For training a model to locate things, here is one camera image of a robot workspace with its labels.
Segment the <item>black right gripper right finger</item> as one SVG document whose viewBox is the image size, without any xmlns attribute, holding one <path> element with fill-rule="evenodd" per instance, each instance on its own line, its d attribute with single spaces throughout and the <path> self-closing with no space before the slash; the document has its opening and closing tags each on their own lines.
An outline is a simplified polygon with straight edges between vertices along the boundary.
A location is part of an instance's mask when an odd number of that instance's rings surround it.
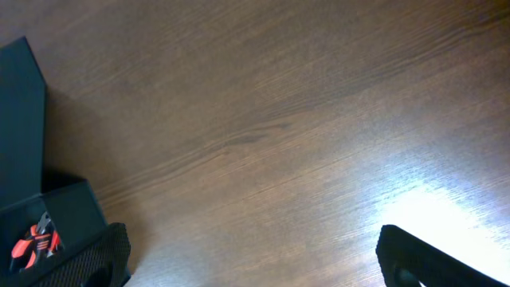
<svg viewBox="0 0 510 287">
<path fill-rule="evenodd" d="M 375 252 L 387 287 L 505 287 L 395 225 L 382 226 Z"/>
</svg>

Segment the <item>orange black needle-nose pliers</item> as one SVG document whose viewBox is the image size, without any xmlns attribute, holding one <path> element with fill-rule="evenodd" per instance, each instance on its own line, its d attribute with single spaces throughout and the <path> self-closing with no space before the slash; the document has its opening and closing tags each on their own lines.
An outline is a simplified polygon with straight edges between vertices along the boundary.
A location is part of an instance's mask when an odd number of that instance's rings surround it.
<svg viewBox="0 0 510 287">
<path fill-rule="evenodd" d="M 25 236 L 14 245 L 10 253 L 9 271 L 20 273 L 61 249 L 61 238 L 46 211 L 39 222 L 32 225 Z"/>
</svg>

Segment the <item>black storage box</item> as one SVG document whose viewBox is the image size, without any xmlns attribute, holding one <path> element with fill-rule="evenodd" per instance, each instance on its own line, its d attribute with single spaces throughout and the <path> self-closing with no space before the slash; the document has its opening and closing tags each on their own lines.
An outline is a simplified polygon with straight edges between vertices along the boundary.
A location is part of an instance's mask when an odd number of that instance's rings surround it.
<svg viewBox="0 0 510 287">
<path fill-rule="evenodd" d="M 63 251 L 108 225 L 87 179 L 44 164 L 47 86 L 29 42 L 20 37 L 1 48 L 1 284 L 24 286 L 11 273 L 10 253 L 48 212 Z"/>
</svg>

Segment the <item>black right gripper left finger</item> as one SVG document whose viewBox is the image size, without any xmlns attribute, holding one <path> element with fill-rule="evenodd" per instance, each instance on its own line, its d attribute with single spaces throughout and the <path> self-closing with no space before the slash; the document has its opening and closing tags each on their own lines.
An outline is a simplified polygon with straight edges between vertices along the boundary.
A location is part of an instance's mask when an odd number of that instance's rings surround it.
<svg viewBox="0 0 510 287">
<path fill-rule="evenodd" d="M 23 273 L 24 286 L 122 287 L 131 274 L 131 244 L 123 223 L 112 223 L 72 250 L 55 254 Z"/>
</svg>

